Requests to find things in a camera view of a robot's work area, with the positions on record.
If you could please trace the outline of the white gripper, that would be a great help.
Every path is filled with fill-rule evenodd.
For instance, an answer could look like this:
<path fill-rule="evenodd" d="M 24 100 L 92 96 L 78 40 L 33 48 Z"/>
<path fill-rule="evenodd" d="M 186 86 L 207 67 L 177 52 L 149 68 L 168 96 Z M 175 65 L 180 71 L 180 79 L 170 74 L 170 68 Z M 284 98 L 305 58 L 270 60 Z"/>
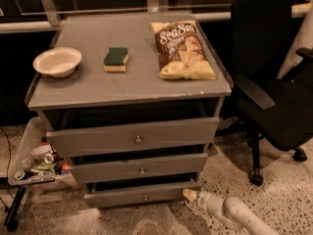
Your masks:
<path fill-rule="evenodd" d="M 198 206 L 205 211 L 207 210 L 208 201 L 212 196 L 212 194 L 209 192 L 200 191 L 198 193 L 193 189 L 184 189 L 182 194 L 191 203 L 197 200 Z"/>

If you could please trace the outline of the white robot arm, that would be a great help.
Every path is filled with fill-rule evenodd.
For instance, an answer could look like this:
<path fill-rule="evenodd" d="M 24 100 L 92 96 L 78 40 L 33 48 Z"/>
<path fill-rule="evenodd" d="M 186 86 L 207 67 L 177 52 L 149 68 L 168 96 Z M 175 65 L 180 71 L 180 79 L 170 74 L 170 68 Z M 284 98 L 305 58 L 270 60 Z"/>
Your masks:
<path fill-rule="evenodd" d="M 185 188 L 183 196 L 199 208 L 214 215 L 224 226 L 234 231 L 245 228 L 250 235 L 280 235 L 235 197 L 223 199 L 206 191 Z"/>

